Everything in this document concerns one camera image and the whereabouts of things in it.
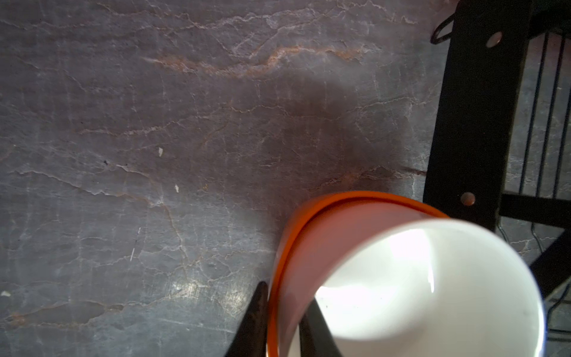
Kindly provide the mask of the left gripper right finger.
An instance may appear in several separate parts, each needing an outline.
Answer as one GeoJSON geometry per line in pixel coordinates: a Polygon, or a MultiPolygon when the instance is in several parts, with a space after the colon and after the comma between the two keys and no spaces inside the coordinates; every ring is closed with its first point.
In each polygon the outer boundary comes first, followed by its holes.
{"type": "Polygon", "coordinates": [[[315,299],[300,321],[299,339],[301,357],[342,357],[315,299]]]}

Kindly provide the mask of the white bowl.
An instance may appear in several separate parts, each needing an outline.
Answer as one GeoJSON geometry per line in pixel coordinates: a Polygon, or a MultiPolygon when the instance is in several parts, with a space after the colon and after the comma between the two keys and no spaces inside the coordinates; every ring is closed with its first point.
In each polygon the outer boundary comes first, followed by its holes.
{"type": "Polygon", "coordinates": [[[542,356],[529,267],[489,230],[388,203],[347,202],[291,239],[275,278],[271,356],[300,355],[316,303],[342,356],[542,356]]]}

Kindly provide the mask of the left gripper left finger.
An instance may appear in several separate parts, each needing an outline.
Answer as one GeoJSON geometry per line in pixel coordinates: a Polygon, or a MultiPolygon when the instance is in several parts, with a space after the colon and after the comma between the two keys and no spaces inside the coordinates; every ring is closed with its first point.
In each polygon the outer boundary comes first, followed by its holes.
{"type": "Polygon", "coordinates": [[[259,282],[225,357],[266,356],[268,295],[268,284],[259,282]]]}

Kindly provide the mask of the orange bowl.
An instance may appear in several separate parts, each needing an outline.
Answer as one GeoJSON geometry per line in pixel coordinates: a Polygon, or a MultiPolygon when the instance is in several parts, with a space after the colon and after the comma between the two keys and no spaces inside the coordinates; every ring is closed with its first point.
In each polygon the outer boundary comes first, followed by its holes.
{"type": "Polygon", "coordinates": [[[318,288],[351,254],[378,234],[446,214],[413,199],[375,191],[319,196],[289,220],[277,251],[269,293],[267,348],[284,356],[318,288]]]}

